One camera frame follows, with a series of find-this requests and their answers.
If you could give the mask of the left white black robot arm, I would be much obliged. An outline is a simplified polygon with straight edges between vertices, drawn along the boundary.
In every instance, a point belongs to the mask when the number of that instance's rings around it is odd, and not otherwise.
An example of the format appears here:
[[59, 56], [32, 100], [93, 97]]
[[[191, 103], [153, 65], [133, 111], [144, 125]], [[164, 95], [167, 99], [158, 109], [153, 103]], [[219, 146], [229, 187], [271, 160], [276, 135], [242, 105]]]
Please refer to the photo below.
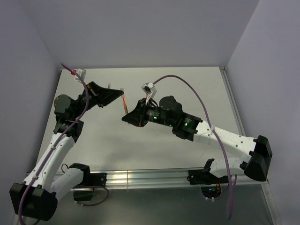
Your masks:
[[74, 164], [57, 180], [55, 174], [63, 159], [82, 133], [84, 113], [99, 106], [103, 108], [124, 94], [122, 90], [103, 88], [95, 82], [84, 86], [76, 100], [61, 94], [54, 100], [56, 125], [50, 143], [30, 174], [22, 183], [14, 183], [10, 197], [20, 223], [23, 217], [48, 221], [55, 213], [59, 200], [72, 188], [91, 183], [90, 168]]

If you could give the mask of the pink pen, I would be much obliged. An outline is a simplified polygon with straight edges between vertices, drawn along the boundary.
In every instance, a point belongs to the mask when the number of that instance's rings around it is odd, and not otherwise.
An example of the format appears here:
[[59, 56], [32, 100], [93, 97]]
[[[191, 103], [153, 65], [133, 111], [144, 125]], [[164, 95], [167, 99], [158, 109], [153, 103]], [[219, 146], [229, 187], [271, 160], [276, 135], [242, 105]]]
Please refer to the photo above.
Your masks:
[[127, 114], [128, 114], [128, 107], [127, 107], [125, 98], [123, 98], [122, 101], [123, 101], [123, 106], [124, 106], [125, 115], [127, 115]]

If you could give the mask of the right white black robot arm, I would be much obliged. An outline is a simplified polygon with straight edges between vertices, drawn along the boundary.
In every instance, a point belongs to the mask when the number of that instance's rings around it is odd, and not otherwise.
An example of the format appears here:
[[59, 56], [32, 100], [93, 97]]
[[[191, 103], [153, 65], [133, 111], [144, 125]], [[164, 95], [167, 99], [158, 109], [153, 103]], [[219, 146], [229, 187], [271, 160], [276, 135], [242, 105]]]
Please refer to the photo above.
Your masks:
[[182, 105], [173, 96], [167, 96], [159, 101], [146, 103], [143, 98], [137, 106], [122, 121], [136, 127], [144, 127], [148, 122], [168, 126], [178, 138], [192, 142], [203, 143], [220, 147], [232, 158], [224, 160], [207, 160], [201, 176], [205, 181], [212, 183], [217, 178], [245, 174], [247, 177], [264, 182], [272, 159], [272, 151], [267, 137], [246, 137], [209, 126], [208, 122], [185, 113]]

